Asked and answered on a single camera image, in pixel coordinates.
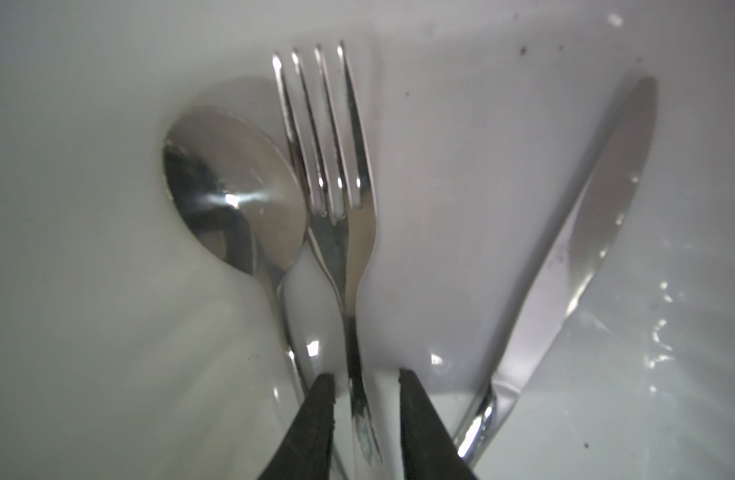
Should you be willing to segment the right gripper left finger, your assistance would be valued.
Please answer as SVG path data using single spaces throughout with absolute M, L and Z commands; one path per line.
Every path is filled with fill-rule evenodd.
M 259 480 L 330 478 L 335 429 L 335 377 L 319 375 Z

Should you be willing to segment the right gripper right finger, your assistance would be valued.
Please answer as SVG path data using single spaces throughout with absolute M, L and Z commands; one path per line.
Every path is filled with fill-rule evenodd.
M 401 457 L 405 479 L 471 479 L 477 476 L 457 448 L 413 370 L 399 370 Z

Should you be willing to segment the silver spoon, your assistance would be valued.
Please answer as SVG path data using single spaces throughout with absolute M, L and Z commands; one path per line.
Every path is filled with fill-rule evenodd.
M 209 252 L 263 288 L 303 402 L 311 386 L 295 352 L 283 290 L 308 226 L 293 167 L 251 121 L 211 107 L 175 121 L 162 154 L 169 196 L 187 228 Z

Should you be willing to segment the silver knife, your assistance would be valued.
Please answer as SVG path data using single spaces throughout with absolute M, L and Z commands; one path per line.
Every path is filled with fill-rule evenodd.
M 649 159 L 658 105 L 657 80 L 639 76 L 531 274 L 489 382 L 453 440 L 467 465 L 479 462 L 615 243 Z

